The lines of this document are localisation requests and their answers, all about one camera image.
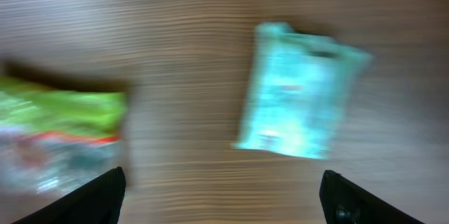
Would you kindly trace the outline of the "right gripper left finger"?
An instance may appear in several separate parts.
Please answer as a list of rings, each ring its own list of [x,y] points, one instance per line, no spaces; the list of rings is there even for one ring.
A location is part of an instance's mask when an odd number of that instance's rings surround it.
[[[13,224],[117,224],[125,193],[118,166]]]

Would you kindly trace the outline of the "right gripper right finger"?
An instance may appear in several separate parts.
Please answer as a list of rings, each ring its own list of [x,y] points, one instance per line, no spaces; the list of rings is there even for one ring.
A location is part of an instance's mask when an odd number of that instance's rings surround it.
[[[323,173],[319,198],[327,224],[424,224],[332,170]]]

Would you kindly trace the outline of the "green gummy candy bag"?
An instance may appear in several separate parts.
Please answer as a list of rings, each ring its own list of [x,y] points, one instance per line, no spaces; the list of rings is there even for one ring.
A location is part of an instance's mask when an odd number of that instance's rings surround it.
[[[122,161],[120,92],[1,78],[1,191],[66,195]]]

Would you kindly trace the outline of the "teal tissue pack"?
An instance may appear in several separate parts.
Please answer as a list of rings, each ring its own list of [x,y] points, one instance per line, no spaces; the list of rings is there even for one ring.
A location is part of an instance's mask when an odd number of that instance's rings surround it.
[[[255,28],[255,54],[238,140],[240,150],[325,159],[351,85],[369,53],[285,22]]]

